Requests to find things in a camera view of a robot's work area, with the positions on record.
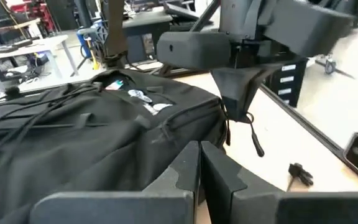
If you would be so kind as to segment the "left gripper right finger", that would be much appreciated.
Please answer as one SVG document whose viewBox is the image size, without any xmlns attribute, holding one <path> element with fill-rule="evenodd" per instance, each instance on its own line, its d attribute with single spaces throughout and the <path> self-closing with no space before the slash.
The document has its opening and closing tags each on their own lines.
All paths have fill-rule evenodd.
<svg viewBox="0 0 358 224">
<path fill-rule="evenodd" d="M 200 146 L 212 224 L 358 224 L 358 192 L 284 192 L 210 142 Z"/>
</svg>

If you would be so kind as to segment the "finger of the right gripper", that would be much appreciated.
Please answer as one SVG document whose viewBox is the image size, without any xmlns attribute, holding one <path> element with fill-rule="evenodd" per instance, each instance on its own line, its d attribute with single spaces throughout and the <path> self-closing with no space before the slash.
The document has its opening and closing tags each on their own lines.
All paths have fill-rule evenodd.
<svg viewBox="0 0 358 224">
<path fill-rule="evenodd" d="M 240 75 L 229 72 L 228 69 L 212 70 L 211 74 L 226 107 L 228 118 L 243 120 L 245 93 Z"/>
<path fill-rule="evenodd" d="M 278 65 L 264 65 L 261 67 L 254 67 L 246 70 L 246 86 L 244 96 L 241 101 L 241 110 L 240 110 L 240 120 L 239 121 L 248 121 L 247 112 L 249 110 L 250 104 L 254 99 L 254 96 L 261 86 L 262 82 L 276 70 L 279 69 Z"/>
</svg>

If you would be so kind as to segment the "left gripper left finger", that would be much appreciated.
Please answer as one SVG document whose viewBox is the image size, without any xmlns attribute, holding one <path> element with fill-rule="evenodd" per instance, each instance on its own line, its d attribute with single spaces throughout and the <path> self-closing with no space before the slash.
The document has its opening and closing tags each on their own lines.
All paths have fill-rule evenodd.
<svg viewBox="0 0 358 224">
<path fill-rule="evenodd" d="M 195 224 L 200 147 L 189 142 L 140 192 L 62 192 L 45 197 L 30 224 Z"/>
</svg>

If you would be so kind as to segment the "black backpack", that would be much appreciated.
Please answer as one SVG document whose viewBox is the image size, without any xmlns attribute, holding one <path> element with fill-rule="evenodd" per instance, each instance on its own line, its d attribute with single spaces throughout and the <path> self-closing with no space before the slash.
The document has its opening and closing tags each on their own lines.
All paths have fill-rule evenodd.
<svg viewBox="0 0 358 224">
<path fill-rule="evenodd" d="M 171 79 L 111 71 L 0 103 L 0 224 L 30 224 L 62 192 L 140 192 L 196 141 L 229 141 L 218 96 Z"/>
</svg>

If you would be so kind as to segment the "black white-labelled drawer cabinet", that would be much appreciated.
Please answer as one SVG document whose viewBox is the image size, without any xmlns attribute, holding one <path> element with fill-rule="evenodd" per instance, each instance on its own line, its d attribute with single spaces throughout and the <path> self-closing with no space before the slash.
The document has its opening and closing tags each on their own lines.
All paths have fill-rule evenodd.
<svg viewBox="0 0 358 224">
<path fill-rule="evenodd" d="M 296 108 L 300 97 L 308 58 L 285 64 L 265 79 L 265 85 L 286 104 Z"/>
</svg>

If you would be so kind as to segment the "grey caster wheel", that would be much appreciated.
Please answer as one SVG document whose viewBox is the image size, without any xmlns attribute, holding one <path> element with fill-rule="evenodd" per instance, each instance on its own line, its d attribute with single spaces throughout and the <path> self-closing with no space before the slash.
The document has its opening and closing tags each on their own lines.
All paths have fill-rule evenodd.
<svg viewBox="0 0 358 224">
<path fill-rule="evenodd" d="M 325 56 L 326 62 L 324 65 L 324 72 L 327 75 L 330 75 L 336 71 L 336 61 L 332 58 L 331 55 Z"/>
</svg>

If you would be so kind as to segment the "black office desk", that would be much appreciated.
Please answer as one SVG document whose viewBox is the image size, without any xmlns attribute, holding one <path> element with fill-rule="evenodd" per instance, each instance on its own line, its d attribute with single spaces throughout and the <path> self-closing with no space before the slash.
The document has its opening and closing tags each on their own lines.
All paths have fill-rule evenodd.
<svg viewBox="0 0 358 224">
<path fill-rule="evenodd" d="M 160 36 L 170 30 L 172 17 L 164 11 L 139 12 L 123 22 L 127 37 L 130 63 L 142 62 L 157 57 L 157 42 Z"/>
</svg>

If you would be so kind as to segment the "blue metal cart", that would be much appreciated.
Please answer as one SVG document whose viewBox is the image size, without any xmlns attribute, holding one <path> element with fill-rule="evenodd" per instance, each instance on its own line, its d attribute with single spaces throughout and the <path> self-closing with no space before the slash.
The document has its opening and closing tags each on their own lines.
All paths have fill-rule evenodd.
<svg viewBox="0 0 358 224">
<path fill-rule="evenodd" d="M 93 52 L 96 60 L 103 63 L 106 55 L 104 44 L 108 37 L 107 21 L 99 19 L 90 27 L 80 27 L 76 35 L 80 41 L 80 52 L 83 58 L 92 58 Z"/>
</svg>

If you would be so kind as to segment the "white work table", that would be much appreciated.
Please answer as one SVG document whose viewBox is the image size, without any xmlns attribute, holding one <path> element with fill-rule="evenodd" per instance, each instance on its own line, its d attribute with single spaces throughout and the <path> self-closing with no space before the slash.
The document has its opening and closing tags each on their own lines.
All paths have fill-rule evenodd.
<svg viewBox="0 0 358 224">
<path fill-rule="evenodd" d="M 8 53 L 0 53 L 0 58 L 7 58 L 7 57 L 13 57 L 17 55 L 25 55 L 25 54 L 31 54 L 36 52 L 45 52 L 45 55 L 49 59 L 52 68 L 55 70 L 55 74 L 58 78 L 63 78 L 63 75 L 60 71 L 60 68 L 57 65 L 57 61 L 55 60 L 54 56 L 52 55 L 51 50 L 56 47 L 58 44 L 61 44 L 63 46 L 63 49 L 69 59 L 70 65 L 73 69 L 74 75 L 78 76 L 78 69 L 77 66 L 74 63 L 73 57 L 67 47 L 67 35 L 59 35 L 55 37 L 49 37 L 46 39 L 39 39 L 34 40 L 32 45 L 28 45 L 26 47 L 21 47 L 18 49 L 15 49 Z M 5 85 L 3 84 L 3 81 L 0 79 L 0 90 L 5 90 Z"/>
</svg>

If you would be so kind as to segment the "black keyboard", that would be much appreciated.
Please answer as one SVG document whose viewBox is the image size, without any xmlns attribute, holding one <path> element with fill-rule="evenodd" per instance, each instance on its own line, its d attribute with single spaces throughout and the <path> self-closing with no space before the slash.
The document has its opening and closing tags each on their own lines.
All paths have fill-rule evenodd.
<svg viewBox="0 0 358 224">
<path fill-rule="evenodd" d="M 0 45 L 0 53 L 9 53 L 18 50 L 21 47 L 27 47 L 33 44 L 33 40 L 22 40 L 11 45 Z"/>
</svg>

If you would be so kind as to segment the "red tool cart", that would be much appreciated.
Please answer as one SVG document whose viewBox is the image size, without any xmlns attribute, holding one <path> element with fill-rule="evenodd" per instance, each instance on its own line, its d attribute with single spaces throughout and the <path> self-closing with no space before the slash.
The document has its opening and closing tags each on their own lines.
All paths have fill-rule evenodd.
<svg viewBox="0 0 358 224">
<path fill-rule="evenodd" d="M 8 7 L 12 16 L 18 23 L 40 19 L 41 22 L 48 21 L 47 3 L 45 0 L 23 0 L 21 3 Z"/>
</svg>

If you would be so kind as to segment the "yellow handled tool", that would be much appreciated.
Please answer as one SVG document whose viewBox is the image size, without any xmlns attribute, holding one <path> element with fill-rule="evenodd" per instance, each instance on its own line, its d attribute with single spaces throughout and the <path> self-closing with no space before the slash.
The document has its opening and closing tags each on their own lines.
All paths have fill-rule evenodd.
<svg viewBox="0 0 358 224">
<path fill-rule="evenodd" d="M 92 43 L 91 43 L 91 37 L 85 37 L 85 41 L 88 44 L 88 48 L 89 48 L 89 51 L 91 53 L 91 58 L 93 60 L 93 70 L 99 70 L 100 65 L 99 65 L 99 62 L 96 59 L 96 56 L 95 56 L 95 53 L 94 53 L 94 50 L 93 50 L 93 46 L 92 46 Z"/>
</svg>

